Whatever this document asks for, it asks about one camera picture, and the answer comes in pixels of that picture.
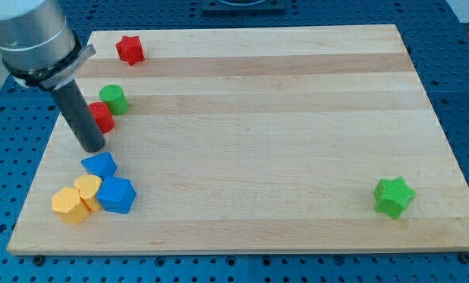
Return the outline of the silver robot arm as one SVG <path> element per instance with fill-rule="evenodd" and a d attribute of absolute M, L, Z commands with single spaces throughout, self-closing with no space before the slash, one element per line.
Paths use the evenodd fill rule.
<path fill-rule="evenodd" d="M 105 145 L 75 77 L 95 55 L 71 29 L 56 0 L 0 0 L 0 54 L 10 75 L 23 87 L 51 93 L 82 148 Z"/>

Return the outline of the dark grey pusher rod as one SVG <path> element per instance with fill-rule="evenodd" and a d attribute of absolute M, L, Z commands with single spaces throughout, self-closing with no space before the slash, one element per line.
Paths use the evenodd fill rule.
<path fill-rule="evenodd" d="M 105 146 L 105 138 L 75 80 L 52 91 L 52 97 L 85 152 Z"/>

